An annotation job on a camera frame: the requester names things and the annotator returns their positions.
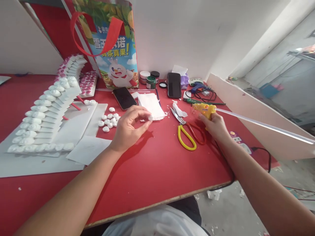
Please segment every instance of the jar lid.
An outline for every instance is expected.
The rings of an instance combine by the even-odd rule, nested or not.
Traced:
[[[160,73],[157,71],[151,71],[151,76],[158,78],[160,77]]]
[[[150,75],[151,75],[150,72],[145,71],[145,70],[140,72],[140,78],[142,79],[146,79]]]
[[[153,77],[153,76],[148,76],[147,77],[147,82],[155,82],[155,77]]]

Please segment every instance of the scissors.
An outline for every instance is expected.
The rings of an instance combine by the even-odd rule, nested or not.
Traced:
[[[172,110],[172,113],[173,113],[173,115],[175,116],[175,118],[180,122],[180,125],[179,125],[178,128],[177,128],[177,136],[178,136],[178,140],[179,140],[179,142],[181,143],[181,145],[182,145],[184,148],[186,148],[187,150],[189,150],[189,151],[194,151],[194,150],[196,150],[196,148],[197,148],[196,142],[195,142],[194,139],[187,133],[187,131],[184,129],[184,127],[183,127],[184,125],[188,126],[188,128],[189,128],[191,134],[192,134],[193,137],[196,139],[197,143],[199,143],[200,145],[205,145],[205,143],[206,143],[206,134],[205,134],[205,132],[204,132],[201,128],[199,128],[198,126],[195,126],[195,125],[193,125],[193,124],[190,124],[189,122],[184,121],[183,118],[182,118],[181,116],[179,116],[179,115],[176,113],[176,111],[173,110],[172,108],[171,108],[171,110]],[[195,129],[197,129],[197,130],[200,131],[200,133],[202,134],[202,137],[203,137],[203,142],[200,141],[200,140],[197,138],[197,136],[195,135],[194,131],[192,130],[192,127],[194,127]],[[184,133],[184,134],[187,136],[187,138],[191,141],[191,143],[193,144],[193,147],[189,147],[189,146],[187,146],[186,144],[184,144],[184,142],[183,142],[183,140],[181,139],[181,136],[180,136],[180,132],[181,132],[181,131],[183,131],[183,133]]]

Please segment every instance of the yellow glue gun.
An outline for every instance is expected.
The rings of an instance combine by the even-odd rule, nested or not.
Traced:
[[[200,111],[208,120],[211,120],[211,114],[216,113],[217,107],[215,105],[208,105],[204,103],[193,104],[193,109]]]

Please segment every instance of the smartphone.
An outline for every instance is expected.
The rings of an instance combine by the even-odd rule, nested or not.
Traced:
[[[113,94],[123,110],[128,109],[132,105],[137,105],[137,102],[134,100],[126,87],[114,89]]]
[[[167,96],[170,98],[181,98],[180,74],[167,74]]]

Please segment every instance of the scissor blade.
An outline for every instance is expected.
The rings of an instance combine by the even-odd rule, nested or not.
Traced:
[[[182,125],[184,125],[186,122],[183,120],[183,118],[181,116],[179,116],[176,111],[173,110],[173,108],[171,108],[171,111],[173,113],[173,115],[175,116],[175,118],[179,121],[179,123],[181,123]]]

